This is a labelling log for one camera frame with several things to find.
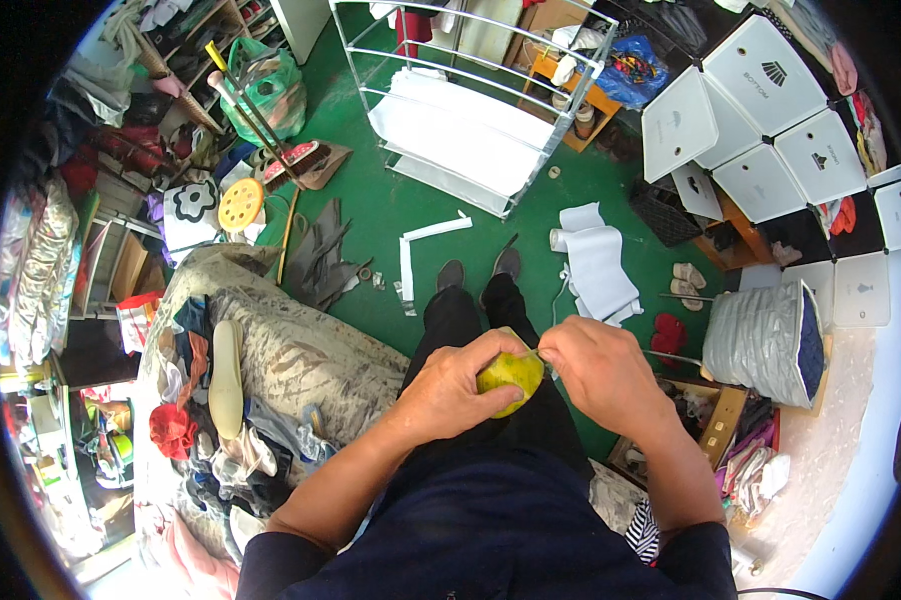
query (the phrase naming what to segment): round stool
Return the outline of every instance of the round stool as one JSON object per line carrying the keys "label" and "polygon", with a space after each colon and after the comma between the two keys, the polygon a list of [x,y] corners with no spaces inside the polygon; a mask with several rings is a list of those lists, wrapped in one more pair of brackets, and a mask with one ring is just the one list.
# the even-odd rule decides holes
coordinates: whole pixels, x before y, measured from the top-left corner
{"label": "round stool", "polygon": [[258,218],[265,202],[265,186],[253,177],[238,179],[220,198],[217,221],[228,234],[240,234]]}

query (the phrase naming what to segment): green plastic bag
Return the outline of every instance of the green plastic bag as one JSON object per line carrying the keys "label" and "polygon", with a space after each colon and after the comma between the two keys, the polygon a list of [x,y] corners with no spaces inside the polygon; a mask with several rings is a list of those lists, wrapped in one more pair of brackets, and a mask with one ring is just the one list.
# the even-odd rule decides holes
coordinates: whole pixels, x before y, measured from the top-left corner
{"label": "green plastic bag", "polygon": [[[301,70],[287,50],[275,50],[255,39],[238,37],[230,45],[227,68],[230,75],[246,90],[247,97],[280,140],[300,134],[304,128],[308,92],[301,80]],[[224,85],[231,92],[234,91],[234,86],[227,79]],[[243,97],[238,103],[260,132],[270,139],[270,134],[247,107]],[[220,108],[233,124],[238,136],[257,147],[264,146],[236,108],[223,98],[220,99]]]}

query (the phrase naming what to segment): striped cloth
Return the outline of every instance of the striped cloth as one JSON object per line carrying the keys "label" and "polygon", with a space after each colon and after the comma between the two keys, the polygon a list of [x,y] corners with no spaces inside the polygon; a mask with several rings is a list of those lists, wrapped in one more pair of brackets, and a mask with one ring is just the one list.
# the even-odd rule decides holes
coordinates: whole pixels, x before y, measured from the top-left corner
{"label": "striped cloth", "polygon": [[657,528],[657,521],[650,512],[650,500],[644,498],[636,505],[634,518],[624,532],[624,539],[636,553],[637,558],[645,565],[657,558],[658,544],[661,532]]}

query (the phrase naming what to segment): left hand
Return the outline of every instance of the left hand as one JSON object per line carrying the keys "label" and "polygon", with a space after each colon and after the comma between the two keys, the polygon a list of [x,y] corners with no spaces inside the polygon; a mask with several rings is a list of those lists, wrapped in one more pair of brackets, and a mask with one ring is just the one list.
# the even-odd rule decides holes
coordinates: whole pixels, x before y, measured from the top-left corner
{"label": "left hand", "polygon": [[519,339],[496,329],[464,347],[438,348],[381,424],[392,428],[412,448],[453,438],[524,398],[524,390],[516,385],[478,393],[476,377],[498,354],[527,351]]}

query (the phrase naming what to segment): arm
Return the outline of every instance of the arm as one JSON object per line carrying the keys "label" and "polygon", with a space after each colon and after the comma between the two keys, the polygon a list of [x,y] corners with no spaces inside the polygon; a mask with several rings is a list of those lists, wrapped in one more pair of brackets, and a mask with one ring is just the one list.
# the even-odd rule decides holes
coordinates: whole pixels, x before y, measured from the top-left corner
{"label": "arm", "polygon": [[647,493],[661,532],[724,522],[711,467],[657,386],[633,334],[568,317],[544,332],[538,348],[564,380],[574,406],[643,452]]}
{"label": "arm", "polygon": [[294,534],[327,552],[346,546],[411,450],[453,438],[524,397],[517,386],[478,394],[475,377],[498,354],[525,351],[516,337],[492,330],[464,347],[433,352],[376,425],[294,489],[267,531]]}

